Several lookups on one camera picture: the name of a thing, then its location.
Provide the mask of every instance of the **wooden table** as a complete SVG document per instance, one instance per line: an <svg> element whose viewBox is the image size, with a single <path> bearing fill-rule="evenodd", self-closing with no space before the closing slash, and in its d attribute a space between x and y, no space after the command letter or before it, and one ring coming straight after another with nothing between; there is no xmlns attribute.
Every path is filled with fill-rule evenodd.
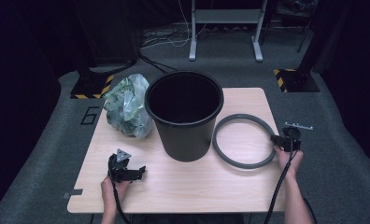
<svg viewBox="0 0 370 224"><path fill-rule="evenodd" d="M278 133L265 94L259 88L223 89L222 118L247 113L263 119ZM271 152L268 134L257 124L234 120L217 136L221 150L235 161L255 163ZM98 120L90 147L79 172L67 209L71 213L102 213L100 182L107 175L107 161L120 148L132 155L128 169L146 165L142 180L128 189L122 202L124 213L250 213L266 212L280 176L277 158L255 170L242 170L225 163L211 146L198 161L181 162L169 157L156 127L145 139L125 136L107 124L106 111ZM284 185L275 211L284 210Z"/></svg>

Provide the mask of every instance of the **metal stand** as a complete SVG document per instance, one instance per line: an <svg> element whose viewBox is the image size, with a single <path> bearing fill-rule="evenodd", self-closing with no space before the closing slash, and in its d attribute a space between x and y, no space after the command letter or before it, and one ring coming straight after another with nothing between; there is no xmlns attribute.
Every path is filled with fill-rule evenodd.
<svg viewBox="0 0 370 224"><path fill-rule="evenodd" d="M256 23L257 30L252 37L255 59L257 62L263 61L259 37L261 33L264 12L267 0L263 0L260 9L198 9L196 10L195 0L192 0L192 42L189 60L196 60L196 23Z"/></svg>

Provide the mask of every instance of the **hand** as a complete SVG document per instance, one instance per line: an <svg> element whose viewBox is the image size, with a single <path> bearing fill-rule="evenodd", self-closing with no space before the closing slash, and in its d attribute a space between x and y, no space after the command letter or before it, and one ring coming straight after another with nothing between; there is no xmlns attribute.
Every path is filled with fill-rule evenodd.
<svg viewBox="0 0 370 224"><path fill-rule="evenodd" d="M275 146L275 151L278 155L278 164L281 170L284 170L289 158L290 152L284 151L281 147ZM302 158L304 157L304 152L302 150L297 150L292 153L294 158L291 161L291 166L287 172L287 175L296 177L296 172L298 171L299 165L301 164Z"/></svg>
<svg viewBox="0 0 370 224"><path fill-rule="evenodd" d="M130 181L123 181L120 183L115 182L116 190L118 191L119 201L121 202L124 198L127 188L130 185ZM104 214L102 223L111 223L104 222L104 220L114 220L117 213L117 207L115 202L115 196L113 193L112 182L109 175L101 182L101 192L104 202Z"/></svg>

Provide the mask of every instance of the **plastic bag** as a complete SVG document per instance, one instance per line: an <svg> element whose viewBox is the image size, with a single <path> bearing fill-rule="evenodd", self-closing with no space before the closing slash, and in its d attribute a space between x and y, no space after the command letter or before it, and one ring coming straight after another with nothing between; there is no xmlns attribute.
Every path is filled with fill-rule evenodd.
<svg viewBox="0 0 370 224"><path fill-rule="evenodd" d="M107 122L126 135L145 138L152 129L152 118L144 107L148 81L140 74L124 78L104 95Z"/></svg>

